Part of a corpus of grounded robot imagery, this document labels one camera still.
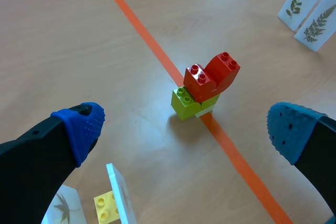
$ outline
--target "white card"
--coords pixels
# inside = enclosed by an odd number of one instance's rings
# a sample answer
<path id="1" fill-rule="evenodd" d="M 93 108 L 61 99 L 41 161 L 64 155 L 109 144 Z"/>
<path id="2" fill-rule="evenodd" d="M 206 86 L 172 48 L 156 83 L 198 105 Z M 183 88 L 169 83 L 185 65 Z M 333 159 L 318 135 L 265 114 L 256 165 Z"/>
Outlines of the white card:
<path id="1" fill-rule="evenodd" d="M 106 165 L 122 224 L 137 224 L 124 177 L 113 164 Z"/>
<path id="2" fill-rule="evenodd" d="M 318 0 L 286 0 L 278 17 L 289 29 L 295 31 Z"/>
<path id="3" fill-rule="evenodd" d="M 313 51 L 336 31 L 336 0 L 321 0 L 294 38 Z"/>
<path id="4" fill-rule="evenodd" d="M 87 224 L 77 191 L 61 185 L 52 199 L 41 224 Z"/>

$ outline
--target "lego stud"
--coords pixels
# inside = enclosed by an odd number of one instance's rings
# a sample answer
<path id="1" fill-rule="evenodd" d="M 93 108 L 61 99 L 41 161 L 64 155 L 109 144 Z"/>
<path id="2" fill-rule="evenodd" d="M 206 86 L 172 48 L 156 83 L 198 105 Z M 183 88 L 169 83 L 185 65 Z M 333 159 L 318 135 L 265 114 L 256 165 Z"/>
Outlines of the lego stud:
<path id="1" fill-rule="evenodd" d="M 184 89 L 183 88 L 178 88 L 177 90 L 179 95 L 182 95 L 184 93 Z"/>
<path id="2" fill-rule="evenodd" d="M 227 52 L 222 53 L 220 56 L 223 61 L 227 61 L 229 59 L 229 54 Z"/>
<path id="3" fill-rule="evenodd" d="M 191 72 L 192 74 L 196 74 L 196 73 L 198 73 L 198 65 L 192 65 L 192 66 L 191 66 L 191 69 L 190 69 L 190 72 Z"/>
<path id="4" fill-rule="evenodd" d="M 205 74 L 201 73 L 200 76 L 198 76 L 198 82 L 199 83 L 204 83 L 206 80 Z"/>
<path id="5" fill-rule="evenodd" d="M 106 221 L 109 218 L 109 216 L 110 216 L 110 211 L 106 210 L 101 213 L 100 220 Z"/>
<path id="6" fill-rule="evenodd" d="M 229 67 L 235 68 L 237 66 L 237 62 L 235 60 L 230 61 Z"/>
<path id="7" fill-rule="evenodd" d="M 105 205 L 105 200 L 104 200 L 104 198 L 99 198 L 99 199 L 97 200 L 97 205 L 98 205 L 99 207 L 103 207 L 103 206 Z"/>
<path id="8" fill-rule="evenodd" d="M 183 98 L 183 101 L 184 101 L 185 103 L 190 103 L 191 99 L 190 99 L 190 97 L 184 97 L 184 98 Z"/>

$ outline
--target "textured rubber tip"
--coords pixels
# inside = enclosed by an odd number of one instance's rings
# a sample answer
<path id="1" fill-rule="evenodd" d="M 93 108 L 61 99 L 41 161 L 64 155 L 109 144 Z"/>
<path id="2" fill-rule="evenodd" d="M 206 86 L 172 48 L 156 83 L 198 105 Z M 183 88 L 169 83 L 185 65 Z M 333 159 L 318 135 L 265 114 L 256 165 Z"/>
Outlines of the textured rubber tip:
<path id="1" fill-rule="evenodd" d="M 104 109 L 100 105 L 94 102 L 82 104 L 92 106 L 89 115 L 81 115 L 70 109 L 63 109 L 51 114 L 64 122 L 77 167 L 87 158 L 90 147 L 100 136 L 105 121 Z"/>
<path id="2" fill-rule="evenodd" d="M 294 165 L 314 127 L 325 114 L 292 103 L 274 104 L 267 115 L 269 138 L 275 149 Z"/>

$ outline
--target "wooden table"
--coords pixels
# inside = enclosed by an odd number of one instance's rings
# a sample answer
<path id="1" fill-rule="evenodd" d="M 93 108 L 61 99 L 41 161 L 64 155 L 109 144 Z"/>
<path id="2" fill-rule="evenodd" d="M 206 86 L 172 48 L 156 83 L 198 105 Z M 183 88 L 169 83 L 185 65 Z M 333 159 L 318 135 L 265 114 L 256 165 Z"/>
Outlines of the wooden table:
<path id="1" fill-rule="evenodd" d="M 272 146 L 266 115 L 289 101 L 336 117 L 335 36 L 318 53 L 297 42 L 277 18 L 285 0 L 126 1 L 181 72 L 230 52 L 241 71 L 214 117 L 292 221 L 326 221 L 322 197 Z M 114 0 L 0 0 L 0 10 L 2 142 L 61 108 L 105 108 L 98 144 L 65 182 L 88 223 L 111 162 L 139 223 L 272 223 L 204 124 L 175 116 L 175 83 Z"/>

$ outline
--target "orange tape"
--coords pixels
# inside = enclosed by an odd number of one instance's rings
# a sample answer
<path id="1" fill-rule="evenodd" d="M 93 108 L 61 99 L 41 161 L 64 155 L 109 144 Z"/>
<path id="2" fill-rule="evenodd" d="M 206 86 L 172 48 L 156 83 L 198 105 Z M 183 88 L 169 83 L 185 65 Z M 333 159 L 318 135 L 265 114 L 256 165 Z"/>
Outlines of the orange tape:
<path id="1" fill-rule="evenodd" d="M 177 86 L 183 86 L 183 75 L 179 72 L 177 67 L 168 57 L 168 55 L 162 50 L 160 45 L 155 41 L 152 35 L 147 31 L 141 21 L 136 17 L 132 9 L 128 6 L 125 0 L 114 0 L 124 12 L 125 16 L 137 30 L 142 39 L 147 43 L 149 48 L 156 55 L 158 60 L 161 62 L 162 66 L 172 77 Z M 201 119 L 205 126 L 209 129 L 211 134 L 214 136 L 216 141 L 222 147 L 228 158 L 231 160 L 232 164 L 235 166 L 236 170 L 243 177 L 249 188 L 257 196 L 261 204 L 267 210 L 269 215 L 276 223 L 293 223 L 291 219 L 287 216 L 285 211 L 276 202 L 273 196 L 270 194 L 269 190 L 265 184 L 261 181 L 258 175 L 252 170 L 248 165 L 246 160 L 240 154 L 232 140 L 227 136 L 224 130 L 221 128 L 216 119 L 211 113 L 207 113 L 201 116 Z"/>

